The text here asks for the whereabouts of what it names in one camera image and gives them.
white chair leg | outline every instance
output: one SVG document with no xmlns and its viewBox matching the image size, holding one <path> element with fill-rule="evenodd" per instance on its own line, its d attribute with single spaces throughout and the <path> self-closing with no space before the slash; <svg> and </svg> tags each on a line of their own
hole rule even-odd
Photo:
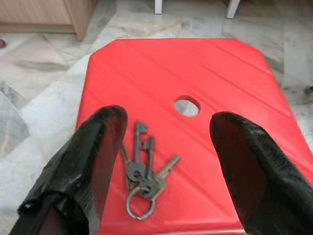
<svg viewBox="0 0 313 235">
<path fill-rule="evenodd" d="M 230 0 L 230 3 L 227 8 L 226 18 L 233 19 L 239 5 L 240 0 Z"/>
<path fill-rule="evenodd" d="M 155 0 L 155 13 L 162 14 L 162 0 Z"/>
</svg>

key ring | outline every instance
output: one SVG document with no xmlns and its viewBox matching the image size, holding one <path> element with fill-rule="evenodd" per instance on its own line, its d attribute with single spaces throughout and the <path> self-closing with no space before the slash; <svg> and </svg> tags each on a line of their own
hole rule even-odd
<svg viewBox="0 0 313 235">
<path fill-rule="evenodd" d="M 142 190 L 142 189 L 143 189 L 143 190 L 149 190 L 149 189 L 146 188 L 146 187 L 141 188 L 141 187 L 137 186 L 137 187 L 135 187 L 132 191 L 130 191 L 130 193 L 128 194 L 127 199 L 126 199 L 126 210 L 127 210 L 128 214 L 129 214 L 132 218 L 134 218 L 134 219 L 139 219 L 139 220 L 143 220 L 143 219 L 148 218 L 148 217 L 153 213 L 153 211 L 155 210 L 155 207 L 156 207 L 156 201 L 155 201 L 155 199 L 150 199 L 150 202 L 151 202 L 150 208 L 149 208 L 148 211 L 147 211 L 146 213 L 144 213 L 142 216 L 137 216 L 137 215 L 135 215 L 135 214 L 132 212 L 132 210 L 131 210 L 131 199 L 132 199 L 132 197 L 133 197 L 136 193 L 138 193 L 138 192 L 139 192 L 140 190 Z"/>
</svg>

bunch of keys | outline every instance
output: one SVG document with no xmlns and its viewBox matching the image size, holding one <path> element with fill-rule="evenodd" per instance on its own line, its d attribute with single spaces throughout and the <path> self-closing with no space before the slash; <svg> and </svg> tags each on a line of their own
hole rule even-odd
<svg viewBox="0 0 313 235">
<path fill-rule="evenodd" d="M 155 138 L 149 136 L 147 141 L 141 142 L 141 134 L 147 133 L 148 127 L 140 121 L 135 123 L 134 132 L 134 161 L 131 161 L 125 146 L 122 145 L 121 153 L 124 158 L 126 172 L 126 187 L 130 191 L 126 199 L 126 209 L 128 214 L 139 220 L 148 218 L 156 207 L 156 198 L 166 188 L 165 178 L 174 165 L 180 160 L 179 155 L 175 155 L 159 172 L 153 172 L 153 156 Z M 141 149 L 148 152 L 149 160 L 146 167 L 140 158 Z M 131 199 L 139 193 L 140 196 L 150 200 L 150 208 L 141 216 L 134 214 L 131 210 Z"/>
</svg>

marble floor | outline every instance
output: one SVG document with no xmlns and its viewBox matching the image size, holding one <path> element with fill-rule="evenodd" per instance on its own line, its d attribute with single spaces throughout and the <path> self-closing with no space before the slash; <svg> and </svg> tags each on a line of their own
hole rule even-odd
<svg viewBox="0 0 313 235">
<path fill-rule="evenodd" d="M 99 0 L 85 39 L 74 34 L 1 33 L 0 235 L 6 235 L 47 160 L 74 131 L 90 54 L 118 38 L 238 38 L 261 50 L 313 151 L 313 2 Z M 188 106 L 182 106 L 188 112 Z"/>
</svg>

red stool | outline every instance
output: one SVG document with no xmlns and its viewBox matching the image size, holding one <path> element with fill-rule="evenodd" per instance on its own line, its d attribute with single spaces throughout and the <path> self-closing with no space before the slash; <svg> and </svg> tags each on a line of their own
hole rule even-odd
<svg viewBox="0 0 313 235">
<path fill-rule="evenodd" d="M 187 117 L 178 99 L 200 111 Z M 125 145 L 133 147 L 134 121 L 156 137 L 154 170 L 182 157 L 145 220 L 126 212 L 123 159 L 118 156 L 99 234 L 244 234 L 209 135 L 211 116 L 238 113 L 261 125 L 313 183 L 313 156 L 262 53 L 235 39 L 116 40 L 89 61 L 77 120 L 117 104 L 129 115 Z M 134 200 L 134 211 L 144 203 Z"/>
</svg>

